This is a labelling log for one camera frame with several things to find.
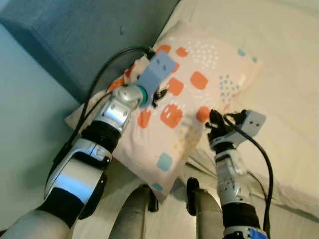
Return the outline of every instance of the white bedsheet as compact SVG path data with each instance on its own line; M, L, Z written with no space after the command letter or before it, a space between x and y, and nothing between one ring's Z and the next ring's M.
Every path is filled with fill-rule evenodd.
M163 32L186 19L259 56L264 69L230 109L267 116L256 139L271 159L279 201L319 217L317 3L182 0ZM198 148L209 152L201 142ZM251 171L268 177L256 148L245 143L239 150Z

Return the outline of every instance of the gray headboard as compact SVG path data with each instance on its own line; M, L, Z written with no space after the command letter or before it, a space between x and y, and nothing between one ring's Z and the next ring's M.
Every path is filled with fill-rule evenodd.
M152 46L179 0L11 0L0 22L78 101L119 49ZM107 87L141 54L106 71Z

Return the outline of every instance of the mattress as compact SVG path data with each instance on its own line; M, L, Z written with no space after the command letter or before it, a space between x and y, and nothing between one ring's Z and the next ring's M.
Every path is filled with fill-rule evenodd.
M319 217L317 1L182 0L163 33L180 19L259 56L264 67L229 110L267 116L256 137L275 175L275 202ZM189 163L214 174L206 136ZM268 171L250 143L239 147L250 171L268 185Z

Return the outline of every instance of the pillow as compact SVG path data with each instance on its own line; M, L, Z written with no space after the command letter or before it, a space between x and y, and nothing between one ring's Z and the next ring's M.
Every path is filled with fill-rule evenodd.
M176 62L173 73L161 85L168 93L157 108L132 113L113 156L146 181L162 201L199 142L210 109L223 112L253 80L261 64L243 49L183 21L154 48L165 51ZM146 57L137 60L109 90L135 82L148 62ZM67 123L74 127L79 112L69 116Z

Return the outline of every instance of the wall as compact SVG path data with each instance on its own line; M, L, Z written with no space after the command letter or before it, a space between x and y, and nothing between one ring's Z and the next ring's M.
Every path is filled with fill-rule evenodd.
M0 25L0 230L37 207L78 103Z

